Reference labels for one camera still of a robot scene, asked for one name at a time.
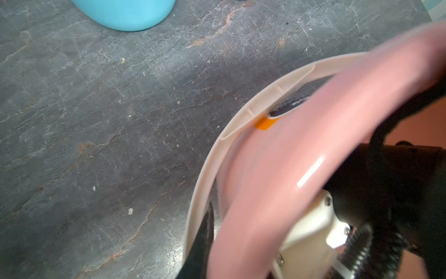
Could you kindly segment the pink plastic bucket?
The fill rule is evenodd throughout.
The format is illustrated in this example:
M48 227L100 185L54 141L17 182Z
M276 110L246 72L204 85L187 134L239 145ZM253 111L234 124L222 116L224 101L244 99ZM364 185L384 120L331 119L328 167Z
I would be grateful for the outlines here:
M211 202L206 279L273 278L284 240L351 153L405 143L446 150L445 21L305 65L249 100L200 171L182 266Z

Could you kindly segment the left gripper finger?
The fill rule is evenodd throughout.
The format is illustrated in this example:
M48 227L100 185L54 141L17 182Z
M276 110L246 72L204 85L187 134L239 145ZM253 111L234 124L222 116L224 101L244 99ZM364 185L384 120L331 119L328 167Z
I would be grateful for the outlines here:
M192 248L176 279L205 279L209 253L214 241L214 209L208 203Z

